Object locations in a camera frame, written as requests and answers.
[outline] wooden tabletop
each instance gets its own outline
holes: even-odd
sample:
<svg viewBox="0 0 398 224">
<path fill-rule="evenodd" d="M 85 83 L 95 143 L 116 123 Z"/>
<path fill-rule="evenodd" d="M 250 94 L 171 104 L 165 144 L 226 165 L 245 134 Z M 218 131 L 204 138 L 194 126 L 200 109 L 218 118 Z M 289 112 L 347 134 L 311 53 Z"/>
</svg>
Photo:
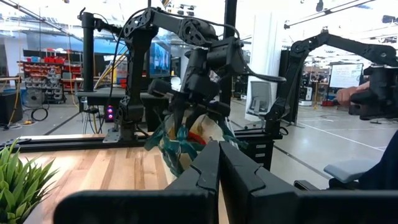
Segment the wooden tabletop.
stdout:
<svg viewBox="0 0 398 224">
<path fill-rule="evenodd" d="M 39 156 L 38 164 L 43 166 L 54 160 L 52 169 L 59 169 L 59 172 L 49 181 L 49 183 L 55 181 L 53 184 L 55 188 L 51 196 L 43 202 L 44 220 L 42 223 L 45 224 L 52 223 L 57 204 L 74 192 L 97 189 L 158 190 L 166 188 L 175 180 L 157 148 L 151 151 L 143 147 L 130 147 L 28 152 L 22 153 L 21 159 L 26 162 L 25 157 L 32 159 L 37 156 Z M 219 196 L 219 213 L 220 223 L 229 223 L 222 191 Z"/>
</svg>

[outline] storage rack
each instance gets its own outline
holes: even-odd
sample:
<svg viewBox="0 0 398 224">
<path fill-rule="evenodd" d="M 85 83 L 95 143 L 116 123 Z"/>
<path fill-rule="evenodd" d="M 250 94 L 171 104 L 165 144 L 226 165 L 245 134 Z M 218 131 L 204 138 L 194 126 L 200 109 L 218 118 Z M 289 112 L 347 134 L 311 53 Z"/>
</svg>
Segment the storage rack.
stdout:
<svg viewBox="0 0 398 224">
<path fill-rule="evenodd" d="M 46 62 L 17 62 L 24 71 L 26 89 L 41 89 L 45 95 L 45 102 L 65 103 L 63 94 L 62 63 Z"/>
</svg>

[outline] concrete floor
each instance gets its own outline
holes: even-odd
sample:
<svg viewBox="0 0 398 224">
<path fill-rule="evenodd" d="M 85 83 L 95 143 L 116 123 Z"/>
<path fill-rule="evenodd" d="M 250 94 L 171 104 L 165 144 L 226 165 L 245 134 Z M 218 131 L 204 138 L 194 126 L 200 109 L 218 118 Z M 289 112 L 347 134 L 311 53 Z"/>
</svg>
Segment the concrete floor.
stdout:
<svg viewBox="0 0 398 224">
<path fill-rule="evenodd" d="M 236 129 L 249 122 L 244 119 L 244 104 L 236 100 L 231 103 L 230 119 Z M 381 158 L 398 123 L 382 120 L 380 123 L 361 121 L 336 108 L 300 107 L 297 126 L 283 124 L 289 135 L 275 142 L 271 172 L 291 184 L 294 180 L 304 179 L 319 188 L 326 188 L 330 177 L 323 168 L 327 164 L 355 158 Z M 81 134 L 81 127 L 82 116 L 68 101 L 65 105 L 50 105 L 49 117 L 45 121 L 0 131 L 0 142 L 29 135 Z M 92 133 L 90 126 L 87 133 Z"/>
</svg>

